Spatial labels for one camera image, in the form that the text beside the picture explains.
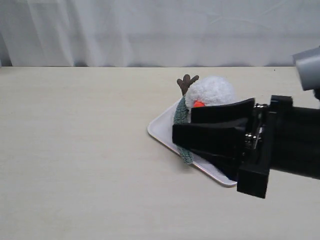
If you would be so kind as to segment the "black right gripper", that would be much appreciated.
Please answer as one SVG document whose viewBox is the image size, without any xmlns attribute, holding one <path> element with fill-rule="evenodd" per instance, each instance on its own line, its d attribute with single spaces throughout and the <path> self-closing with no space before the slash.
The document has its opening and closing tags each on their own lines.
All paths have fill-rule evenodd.
<svg viewBox="0 0 320 240">
<path fill-rule="evenodd" d="M 186 164 L 198 156 L 237 180 L 240 193 L 264 199 L 271 170 L 320 178 L 320 110 L 296 107 L 293 98 L 272 95 L 258 150 L 241 164 L 246 122 L 255 99 L 191 109 L 191 123 L 172 126 L 172 142 Z"/>
</svg>

